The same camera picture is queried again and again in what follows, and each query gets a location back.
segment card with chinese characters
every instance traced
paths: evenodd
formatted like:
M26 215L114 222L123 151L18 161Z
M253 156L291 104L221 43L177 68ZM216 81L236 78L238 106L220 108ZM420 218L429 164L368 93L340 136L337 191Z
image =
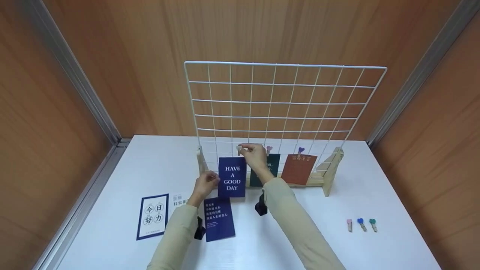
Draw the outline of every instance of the card with chinese characters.
M291 154L287 156L282 179L289 184L306 185L317 156Z
M230 198L204 200L207 242L235 236Z
M165 232L168 221L168 194L143 197L140 204L137 240L142 240Z
M277 176L278 174L278 165L280 164L280 154L269 154L267 156L267 166L273 176ZM258 175L252 170L250 173L250 186L258 186L262 187L262 182L260 182L260 178Z
M171 217L175 209L182 205L186 205L188 202L188 199L190 197L190 193L188 192L176 192L176 193L170 193L168 196L170 198L169 204L168 204L168 216Z

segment white paper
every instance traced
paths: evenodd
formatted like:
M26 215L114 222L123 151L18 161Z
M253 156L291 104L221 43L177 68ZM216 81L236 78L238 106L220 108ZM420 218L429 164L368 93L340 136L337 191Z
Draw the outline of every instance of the white paper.
M188 202L188 199L190 198L190 193L188 192L177 192L177 193L170 193L169 194L169 199L170 199L170 204L168 208L168 218L173 214L173 211L175 211L176 208L186 205Z

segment beige sleeve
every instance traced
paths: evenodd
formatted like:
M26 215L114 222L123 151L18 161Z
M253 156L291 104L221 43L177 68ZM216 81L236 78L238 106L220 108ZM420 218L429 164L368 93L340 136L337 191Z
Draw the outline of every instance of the beige sleeve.
M345 269L295 194L281 178L264 185L265 204L307 270Z
M197 207L188 204L175 209L147 270L181 268L185 253L197 229L197 212Z

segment rust orange card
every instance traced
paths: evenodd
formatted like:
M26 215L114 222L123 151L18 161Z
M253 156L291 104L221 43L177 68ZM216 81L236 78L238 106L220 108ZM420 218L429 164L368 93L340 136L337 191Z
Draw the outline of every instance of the rust orange card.
M285 161L282 179L289 184L306 185L317 156L290 154Z

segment metal grid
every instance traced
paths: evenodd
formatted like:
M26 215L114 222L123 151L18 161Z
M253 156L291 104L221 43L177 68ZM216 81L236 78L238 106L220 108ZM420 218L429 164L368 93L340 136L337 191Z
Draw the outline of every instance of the metal grid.
M189 80L189 72L188 72L188 66L190 64L196 64L196 65L204 65L206 66L206 72L207 72L207 78L208 80ZM224 82L224 81L216 81L216 80L211 80L211 66L212 65L226 65L228 67L228 72L229 72L229 81ZM232 81L232 66L250 66L252 69L251 73L251 79L249 81ZM259 83L259 82L254 82L254 72L255 72L255 67L258 66L270 66L274 68L273 71L273 80L271 83ZM293 83L276 83L275 77L277 73L277 67L287 67L287 68L292 68L295 69L295 78L293 80ZM297 84L297 75L299 73L299 68L300 67L305 67L305 68L314 68L317 69L317 75L315 79L314 84ZM339 69L338 77L336 78L336 83L335 84L317 84L319 76L322 72L322 69L328 68L328 69ZM237 151L235 149L235 146L240 144L240 143L260 143L264 147L266 146L273 146L274 150L271 153L279 153L281 154L281 159L280 159L280 166L279 166L279 172L282 172L283 167L285 165L285 161L287 158L288 154L297 154L298 148L303 147L305 148L306 151L304 151L302 154L308 154L308 155L315 155L318 156L316 164L313 167L312 172L321 172L321 171L326 171L326 170L320 170L316 169L318 164L323 162L326 158L328 158L331 154L335 153L335 147L342 147L343 144L345 143L346 140L348 140L348 137L350 136L350 133L354 129L355 125L357 124L358 119L362 115L363 111L365 110L365 107L368 105L370 99L372 98L373 94L375 93L378 85L382 81L387 68L386 67L381 67L381 66L346 66L346 65L307 65L307 64L278 64L278 63L247 63L247 62L222 62L222 61L186 61L184 63L184 69L185 69L185 76L187 79L187 85L188 85L188 90L190 94L190 99L192 103L192 113L194 115L194 122L195 122L195 130L196 134L198 137L198 143L202 147L203 152L204 152L204 157L205 157L205 162L207 163L209 169L218 171L218 158L219 157L225 157L225 156L236 156ZM358 76L356 83L354 85L343 85L339 84L339 81L341 79L342 73L347 70L347 69L357 69L360 70L360 75ZM376 84L373 86L363 86L359 85L359 82L362 78L362 75L366 70L380 70L382 71L381 76L376 80ZM207 85L208 90L209 90L209 98L192 98L192 85ZM213 99L212 97L212 86L213 85L228 85L229 89L229 98L226 99ZM246 85L250 86L250 101L245 101L245 100L233 100L232 99L232 86L235 85ZM271 91L270 91L270 101L254 101L252 100L252 96L254 93L254 86L271 86ZM290 101L289 102L275 102L273 100L274 96L274 89L276 86L291 86L292 91L291 91L291 96L290 96ZM312 94L310 96L309 102L292 102L293 96L294 96L294 91L295 87L297 86L309 86L313 87ZM330 87L333 88L332 93L330 95L330 98L328 99L328 102L312 102L312 98L317 91L322 91L323 87ZM338 88L351 88L351 92L348 96L348 99L346 102L332 102L332 97L335 94L336 89ZM368 99L365 102L352 102L350 103L350 99L356 89L366 89L370 90L371 93L368 95ZM194 109L194 102L207 102L210 104L210 114L197 114L195 113ZM214 114L214 104L215 103L229 103L230 104L230 114L227 115L218 115ZM244 115L235 115L233 113L232 109L232 104L249 104L250 106L250 113L249 116L244 116ZM264 106L268 106L268 115L266 117L264 116L252 116L252 104L263 104ZM273 117L270 116L272 104L286 104L288 105L287 113L283 117ZM304 117L289 117L290 113L290 108L291 105L306 105L306 112ZM309 108L311 105L324 105L326 106L324 112L322 115L318 115L317 117L307 117ZM355 117L343 117L345 109L349 105L361 105L362 108L360 112L355 116ZM326 113L328 111L329 106L343 106L343 109L338 117L327 117ZM212 118L212 124L213 128L199 128L197 125L197 118L198 117L209 117ZM215 118L220 118L220 119L230 119L230 129L220 129L215 127ZM248 119L248 129L233 129L233 123L237 119ZM251 120L252 119L266 119L266 126L264 129L251 129ZM269 122L272 119L282 119L285 120L284 127L282 131L278 130L271 130L269 128ZM287 125L287 120L302 120L301 128L299 130L291 131L291 130L286 130L286 125ZM318 125L318 128L316 131L306 131L304 130L304 124L306 120L319 120L320 123ZM331 130L323 130L322 125L324 124L324 120L336 120L335 126ZM340 129L337 130L338 123L340 120L353 120L354 123L349 129ZM199 136L199 131L208 131L208 132L213 132L213 137L200 137ZM219 137L217 136L218 133L223 132L223 133L230 133L229 137ZM247 134L247 137L234 137L234 133L238 132L244 132ZM255 133L265 133L264 138L257 138L257 137L251 137L251 135ZM296 139L286 139L284 138L285 134L288 133L298 133L298 138ZM314 134L313 139L301 139L301 135L305 133L311 133ZM333 140L332 136L335 133L342 133L345 134L346 136L343 140ZM268 134L281 134L280 138L268 138ZM317 139L319 134L323 135L328 135L327 140L319 140Z

